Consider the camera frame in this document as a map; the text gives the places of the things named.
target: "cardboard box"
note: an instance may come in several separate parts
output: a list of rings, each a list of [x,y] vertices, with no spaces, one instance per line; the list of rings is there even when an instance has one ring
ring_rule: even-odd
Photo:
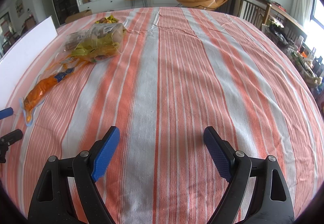
[[[91,16],[92,15],[92,10],[91,9],[88,9],[88,10],[85,10],[85,11],[81,11],[79,13],[76,13],[76,14],[73,14],[71,16],[68,16],[65,20],[65,23],[68,24],[68,23],[71,23],[73,21],[76,21],[80,18],[84,18],[86,16]]]

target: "metal screw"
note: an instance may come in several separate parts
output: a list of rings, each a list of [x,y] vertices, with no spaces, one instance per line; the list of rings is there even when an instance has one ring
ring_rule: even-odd
[[[238,157],[243,157],[244,156],[244,153],[242,151],[236,151],[235,154],[238,156]]]
[[[55,159],[56,159],[56,156],[50,156],[50,157],[48,158],[48,161],[49,161],[49,162],[54,162]]]
[[[81,153],[80,153],[80,156],[81,157],[87,157],[89,155],[89,152],[88,151],[82,151]]]
[[[276,158],[275,158],[274,156],[268,156],[268,159],[269,159],[271,162],[276,161]]]

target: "door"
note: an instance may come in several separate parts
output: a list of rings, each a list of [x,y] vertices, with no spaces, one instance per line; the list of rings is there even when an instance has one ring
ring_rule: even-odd
[[[42,3],[43,3],[46,17],[52,16],[54,26],[55,26],[55,28],[58,28],[60,26],[60,24],[57,19],[52,0],[42,0]]]

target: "blue handle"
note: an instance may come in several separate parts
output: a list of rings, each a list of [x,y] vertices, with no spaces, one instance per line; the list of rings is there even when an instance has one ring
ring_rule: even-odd
[[[91,177],[94,182],[97,182],[100,177],[103,177],[107,167],[110,163],[112,156],[119,143],[120,132],[117,127],[110,133],[108,139],[98,152],[94,162],[93,162],[93,171]]]
[[[0,120],[12,116],[13,114],[14,110],[11,107],[3,109],[0,111]]]

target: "black clamp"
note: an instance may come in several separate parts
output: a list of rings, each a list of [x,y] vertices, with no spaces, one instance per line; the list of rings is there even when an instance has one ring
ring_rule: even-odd
[[[20,129],[17,129],[0,138],[0,163],[5,163],[5,153],[7,153],[9,149],[8,147],[21,140],[22,137],[22,131]]]
[[[294,210],[277,159],[248,157],[222,140],[212,126],[204,131],[204,142],[221,177],[229,183],[207,224],[232,224],[242,204],[248,179],[256,177],[244,224],[293,223]]]
[[[221,177],[229,185],[207,224],[232,224],[242,204],[249,177],[256,177],[244,224],[292,223],[294,211],[289,190],[274,156],[248,157],[222,140],[213,127],[204,131],[204,141]],[[47,160],[36,185],[28,213],[29,223],[71,224],[78,220],[67,177],[74,177],[89,224],[115,224],[95,182],[104,175],[119,142],[119,130],[112,126],[102,140],[76,157]]]

